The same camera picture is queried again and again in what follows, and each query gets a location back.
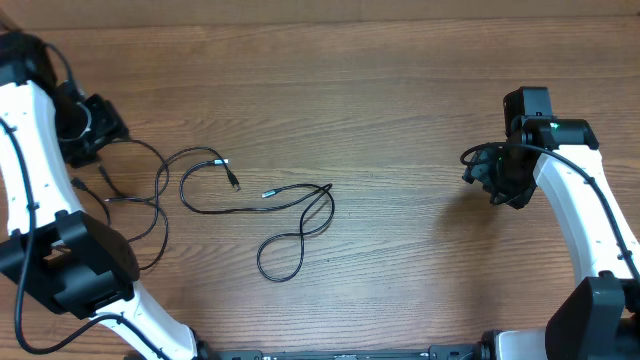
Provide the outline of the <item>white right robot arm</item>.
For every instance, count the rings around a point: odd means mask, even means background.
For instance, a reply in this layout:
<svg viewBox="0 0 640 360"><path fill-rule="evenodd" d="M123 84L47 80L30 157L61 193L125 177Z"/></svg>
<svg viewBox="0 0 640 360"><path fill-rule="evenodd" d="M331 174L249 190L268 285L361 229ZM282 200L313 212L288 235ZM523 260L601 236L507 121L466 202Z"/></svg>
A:
<svg viewBox="0 0 640 360"><path fill-rule="evenodd" d="M519 116L506 135L466 150L463 178L480 182L491 204L515 209L542 190L576 287L543 328L485 334L477 358L638 358L639 242L609 187L591 127L584 120Z"/></svg>

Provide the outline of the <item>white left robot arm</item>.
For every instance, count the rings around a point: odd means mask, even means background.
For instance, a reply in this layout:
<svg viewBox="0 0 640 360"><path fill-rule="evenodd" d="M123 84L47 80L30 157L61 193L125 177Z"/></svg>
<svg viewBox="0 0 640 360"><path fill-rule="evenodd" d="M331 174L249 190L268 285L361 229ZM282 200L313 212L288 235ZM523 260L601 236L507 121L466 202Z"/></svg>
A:
<svg viewBox="0 0 640 360"><path fill-rule="evenodd" d="M54 51L23 32L1 37L1 271L17 286L14 313L31 297L85 328L111 329L144 359L195 359L194 332L144 288L129 241L78 199L69 169L96 162L128 130L109 101L85 95L73 78L58 81Z"/></svg>

